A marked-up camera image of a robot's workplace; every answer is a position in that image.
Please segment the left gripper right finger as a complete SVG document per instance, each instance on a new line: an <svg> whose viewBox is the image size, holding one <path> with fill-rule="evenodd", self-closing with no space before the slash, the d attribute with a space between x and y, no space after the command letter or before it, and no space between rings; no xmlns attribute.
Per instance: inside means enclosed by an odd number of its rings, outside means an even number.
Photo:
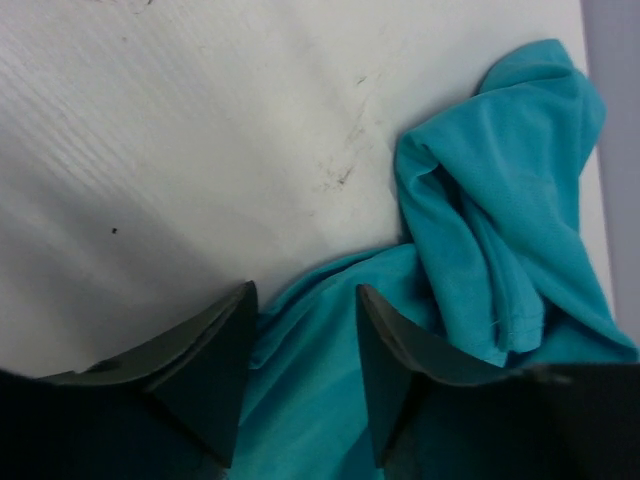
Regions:
<svg viewBox="0 0 640 480"><path fill-rule="evenodd" d="M357 289L375 465L388 479L635 479L639 368L499 368Z"/></svg>

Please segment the teal t shirt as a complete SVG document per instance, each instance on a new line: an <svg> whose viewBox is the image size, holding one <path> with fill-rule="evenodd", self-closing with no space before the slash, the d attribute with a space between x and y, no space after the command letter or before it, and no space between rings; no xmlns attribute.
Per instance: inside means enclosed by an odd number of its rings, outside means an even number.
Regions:
<svg viewBox="0 0 640 480"><path fill-rule="evenodd" d="M579 178L604 123L555 39L496 62L477 93L404 133L408 242L307 273L260 314L231 477L379 479L356 289L498 367L634 363L580 236Z"/></svg>

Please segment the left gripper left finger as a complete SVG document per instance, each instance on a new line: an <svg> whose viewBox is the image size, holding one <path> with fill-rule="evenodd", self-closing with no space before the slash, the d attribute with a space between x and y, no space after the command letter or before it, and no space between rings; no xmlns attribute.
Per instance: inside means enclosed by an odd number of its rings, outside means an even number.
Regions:
<svg viewBox="0 0 640 480"><path fill-rule="evenodd" d="M223 479L256 336L246 282L88 370L1 375L5 479Z"/></svg>

